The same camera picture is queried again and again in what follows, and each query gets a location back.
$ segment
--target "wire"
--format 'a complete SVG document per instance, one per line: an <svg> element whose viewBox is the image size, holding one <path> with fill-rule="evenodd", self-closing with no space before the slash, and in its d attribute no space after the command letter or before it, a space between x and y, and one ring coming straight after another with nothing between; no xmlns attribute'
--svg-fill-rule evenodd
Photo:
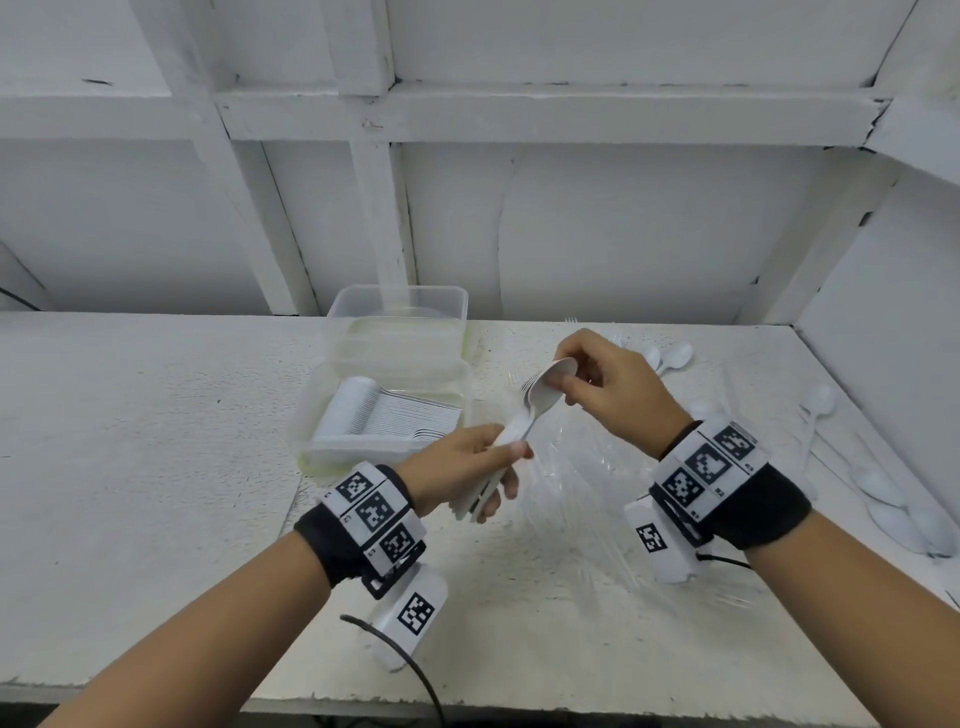
<svg viewBox="0 0 960 728"><path fill-rule="evenodd" d="M745 561L728 559L726 556L714 556L711 553L698 553L697 561L722 561L724 564L733 564L736 567L743 567L744 569L749 569L750 571L754 570L754 568Z"/></svg>
<svg viewBox="0 0 960 728"><path fill-rule="evenodd" d="M372 624L364 622L362 619L358 619L353 615L340 615L340 619L348 624L360 627L360 629L362 629L364 632L369 632L375 637L379 637L390 647L392 647L396 654L403 658L403 661L417 674L417 677L419 677L420 681L423 683L426 691L430 693L430 699L433 701L433 707L436 709L437 717L440 719L440 728L446 728L446 718L444 718L444 709L440 705L440 698L437 697L437 693L434 691L433 686L430 685L430 681L427 680L426 675L423 674L423 670L421 670L420 666L414 662L414 659L407 654L407 651L397 644L392 638L387 637L387 635L383 634L383 632L378 630Z"/></svg>
<svg viewBox="0 0 960 728"><path fill-rule="evenodd" d="M13 300L16 301L17 303L22 303L23 305L27 306L27 308L29 308L29 309L32 310L32 311L39 311L39 310L40 310L40 308L39 308L38 306L33 305L32 303L30 303L29 301L27 301L27 300L25 300L25 299L21 299L21 298L20 298L19 296L17 296L15 293L12 293L12 292L8 291L6 288L0 288L0 293L2 293L4 296L7 296L8 298L13 299Z"/></svg>

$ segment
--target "person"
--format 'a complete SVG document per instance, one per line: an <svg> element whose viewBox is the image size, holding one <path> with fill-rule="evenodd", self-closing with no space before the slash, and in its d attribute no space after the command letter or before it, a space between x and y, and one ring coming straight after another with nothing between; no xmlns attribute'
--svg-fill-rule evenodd
<svg viewBox="0 0 960 728"><path fill-rule="evenodd" d="M663 457L691 428L639 354L582 329L558 347L564 356L577 359L577 375L554 385L613 435ZM505 495L516 497L511 466L532 452L525 443L491 448L500 429L456 430L396 467L418 515L504 468ZM493 496L480 520L499 505ZM881 725L960 725L960 615L808 504L795 512L802 516L776 540L746 547L756 573ZM329 595L323 565L295 530L161 624L43 725L222 725Z"/></svg>

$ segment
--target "plastic container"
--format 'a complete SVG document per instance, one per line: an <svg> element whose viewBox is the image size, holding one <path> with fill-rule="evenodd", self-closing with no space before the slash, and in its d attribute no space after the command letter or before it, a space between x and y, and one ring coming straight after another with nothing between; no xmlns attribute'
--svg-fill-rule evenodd
<svg viewBox="0 0 960 728"><path fill-rule="evenodd" d="M464 356L467 291L455 285L349 285L328 320L339 358Z"/></svg>
<svg viewBox="0 0 960 728"><path fill-rule="evenodd" d="M310 372L287 427L287 443L297 467L305 475L333 475L364 460L394 465L429 445L427 441L358 435L313 440L337 387L348 376L368 376L384 389L456 404L463 410L460 425L471 422L472 369L459 357L414 360L332 357Z"/></svg>

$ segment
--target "tabletop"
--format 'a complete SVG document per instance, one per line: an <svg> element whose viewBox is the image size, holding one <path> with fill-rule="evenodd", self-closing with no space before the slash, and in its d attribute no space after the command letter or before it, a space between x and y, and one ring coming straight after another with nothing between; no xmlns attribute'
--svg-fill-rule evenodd
<svg viewBox="0 0 960 728"><path fill-rule="evenodd" d="M309 507L317 485L300 475L284 430L324 356L326 325L0 314L0 700L75 693ZM511 375L548 361L575 328L470 322L478 412L494 417ZM775 448L796 447L801 387L832 382L789 327L595 328L632 348L691 342L693 363L665 377L681 398L724 401L727 362L740 409ZM862 417L841 400L838 433L844 417ZM564 409L558 418L575 412ZM820 510L945 597L935 565L883 536L819 463L807 474ZM518 508L508 503L482 526L444 509L426 521L424 560L450 597L417 659L444 704L874 725L753 574L714 564L695 585L631 594L593 569L585 608L584 584L570 583L562 554ZM362 586L339 587L249 707L427 715L417 677L386 672L337 620L371 608Z"/></svg>

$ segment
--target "person's left hand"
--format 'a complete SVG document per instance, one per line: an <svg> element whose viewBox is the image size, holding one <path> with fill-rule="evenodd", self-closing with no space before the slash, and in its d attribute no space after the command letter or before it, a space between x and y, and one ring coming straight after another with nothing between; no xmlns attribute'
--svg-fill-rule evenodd
<svg viewBox="0 0 960 728"><path fill-rule="evenodd" d="M396 466L414 500L417 515L423 517L441 503L462 496L481 478L506 469L503 491L516 497L519 480L511 467L521 457L534 456L530 446L520 441L491 448L503 425L479 425L455 429L446 437L428 445ZM484 522L496 513L500 494L494 493L477 519Z"/></svg>

